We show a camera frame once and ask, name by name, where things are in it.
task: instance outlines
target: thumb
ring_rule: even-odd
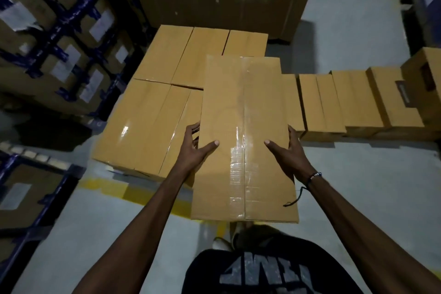
[[[198,151],[201,152],[205,157],[210,152],[214,151],[218,146],[219,146],[219,141],[212,141],[211,143],[208,143],[206,146],[200,148]]]
[[[273,153],[274,156],[282,155],[282,152],[285,150],[270,140],[265,140],[263,143],[265,143],[266,147]]]

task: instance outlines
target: gray floor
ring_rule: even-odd
[[[400,65],[409,51],[399,1],[309,0],[291,46],[270,45],[267,55],[281,58],[284,73]],[[8,132],[8,123],[0,125],[0,132]],[[111,178],[101,164],[89,160],[98,137],[72,153],[41,152],[80,165],[88,163],[88,176]],[[312,164],[355,207],[428,268],[441,270],[441,162],[434,144],[348,141],[304,145]],[[146,184],[137,179],[130,183]],[[14,293],[70,293],[140,208],[99,191],[77,189]],[[273,225],[325,248],[369,293],[310,195],[302,196],[299,212],[300,224]],[[188,265],[209,246],[212,236],[209,224],[172,215],[142,292],[179,293]]]

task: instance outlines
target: left hand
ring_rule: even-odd
[[[210,152],[216,150],[219,145],[219,141],[212,141],[206,146],[198,149],[199,139],[196,138],[193,140],[192,135],[199,131],[200,124],[201,122],[188,125],[187,129],[185,129],[184,141],[182,142],[176,164],[173,167],[175,170],[184,174],[185,176],[194,170],[199,164],[201,164],[204,158]]]

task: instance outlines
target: forearm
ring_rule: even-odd
[[[172,170],[140,213],[86,273],[74,293],[138,293],[185,174]]]
[[[441,293],[441,282],[321,177],[310,191],[374,293]]]

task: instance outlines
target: black t-shirt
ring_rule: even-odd
[[[253,251],[206,250],[191,263],[183,294],[362,294],[345,269],[318,245],[285,235]]]

